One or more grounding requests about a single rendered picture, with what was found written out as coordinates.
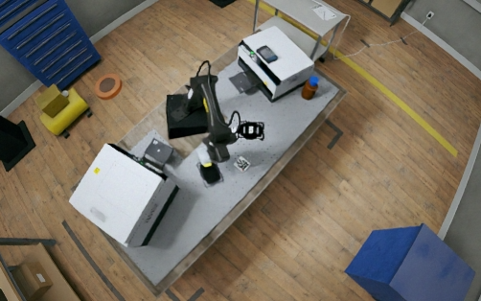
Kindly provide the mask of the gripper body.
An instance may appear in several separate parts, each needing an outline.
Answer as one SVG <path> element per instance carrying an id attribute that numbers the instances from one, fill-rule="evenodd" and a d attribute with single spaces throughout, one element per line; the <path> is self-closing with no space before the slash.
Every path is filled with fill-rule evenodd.
<path id="1" fill-rule="evenodd" d="M 207 136 L 206 139 L 204 139 L 203 141 L 204 141 L 205 146 L 206 146 L 206 148 L 207 148 L 206 151 L 207 151 L 207 153 L 208 153 L 208 155 L 209 155 L 209 157 L 210 157 L 210 160 L 211 160 L 212 163 L 214 163 L 214 162 L 217 162 L 217 159 L 216 159 L 216 156 L 215 156 L 215 154 L 214 154 L 214 148 L 212 148 L 212 147 L 210 146 L 210 144 L 208 144 L 208 143 L 209 143 L 209 140 L 210 140 L 208 137 L 209 137 L 209 136 Z"/>

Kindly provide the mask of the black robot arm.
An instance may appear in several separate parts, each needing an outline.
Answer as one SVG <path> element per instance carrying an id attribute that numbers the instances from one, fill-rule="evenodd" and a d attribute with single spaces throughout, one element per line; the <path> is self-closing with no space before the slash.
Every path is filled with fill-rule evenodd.
<path id="1" fill-rule="evenodd" d="M 230 159 L 230 154 L 226 146 L 236 143 L 238 139 L 230 127 L 224 127 L 219 121 L 220 119 L 227 125 L 221 114 L 216 94 L 218 76 L 210 74 L 210 77 L 210 82 L 208 82 L 208 75 L 190 78 L 191 89 L 184 95 L 183 100 L 181 100 L 182 105 L 173 111 L 171 116 L 176 122 L 183 120 L 203 106 L 203 103 L 199 100 L 200 95 L 202 95 L 208 115 L 210 131 L 208 136 L 211 141 L 209 141 L 209 144 L 214 148 L 214 154 L 218 163 L 223 163 Z"/>

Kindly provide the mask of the brown bottle with blue cap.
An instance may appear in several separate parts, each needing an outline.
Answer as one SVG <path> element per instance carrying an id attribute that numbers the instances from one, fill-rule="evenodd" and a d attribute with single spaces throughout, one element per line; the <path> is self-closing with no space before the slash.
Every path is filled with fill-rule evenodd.
<path id="1" fill-rule="evenodd" d="M 301 93 L 301 96 L 304 100 L 310 101 L 313 98 L 318 88 L 318 84 L 317 84 L 318 82 L 319 80 L 315 76 L 312 76 L 310 80 L 306 81 L 305 86 Z"/>

